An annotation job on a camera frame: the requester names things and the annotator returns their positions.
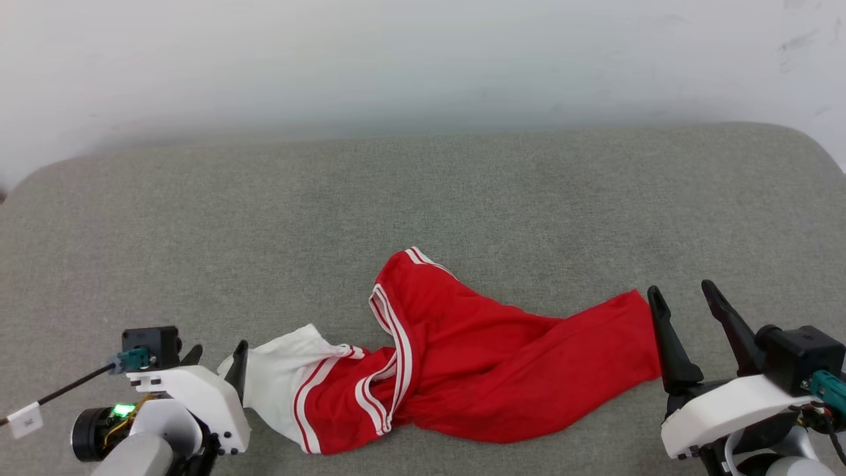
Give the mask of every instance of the gray couch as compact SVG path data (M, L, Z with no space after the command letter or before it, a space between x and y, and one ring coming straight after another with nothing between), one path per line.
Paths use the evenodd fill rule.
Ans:
M210 368L239 339L255 346L308 323L333 343L391 345L367 297L386 259L411 245L533 313L568 316L660 285L691 358L707 378L729 377L700 280L755 329L814 324L846 340L844 211L831 158L759 124L77 158L34 173L0 206L0 412L101 365L129 327L177 325ZM48 404L38 433L0 432L0 473L89 473L68 445L74 417L136 398L124 378L99 377ZM250 449L215 474L705 474L664 454L664 405L652 382L536 440L405 427L332 457L303 454L249 412ZM844 474L830 443L815 443Z

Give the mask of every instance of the red garment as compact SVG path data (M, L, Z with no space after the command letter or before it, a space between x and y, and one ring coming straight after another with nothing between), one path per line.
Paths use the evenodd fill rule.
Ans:
M525 440L661 374L637 291L571 318L542 317L480 296L411 248L379 273L371 306L396 350L344 347L348 355L303 374L293 411L308 452L352 450L406 423Z

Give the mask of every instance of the black cable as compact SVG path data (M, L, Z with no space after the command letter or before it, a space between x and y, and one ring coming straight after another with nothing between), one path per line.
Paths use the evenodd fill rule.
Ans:
M54 391L52 394L45 396L44 398L40 399L38 401L38 405L44 405L45 403L47 403L48 401L56 398L57 396L64 395L64 394L68 393L69 391L75 389L76 387L84 384L88 380L95 378L97 375L104 374L104 373L108 372L109 370L111 370L113 368L114 368L114 362L108 364L105 367L101 367L101 368L95 370L94 372L91 372L90 374L86 375L85 377L75 381L73 384L65 385L64 387L60 388L59 390Z
M838 440L838 434L834 431L834 423L832 423L832 418L828 416L828 413L823 412L822 419L826 421L826 430L828 431L828 437L832 439L832 445L834 445L834 450L838 453L840 462L846 465L846 453L843 453L843 447L840 446L840 440Z

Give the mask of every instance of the white label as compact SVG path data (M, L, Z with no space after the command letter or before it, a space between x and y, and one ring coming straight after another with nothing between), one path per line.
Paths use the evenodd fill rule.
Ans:
M12 436L17 440L44 426L41 419L41 409L38 402L21 408L8 416L8 424L12 427Z

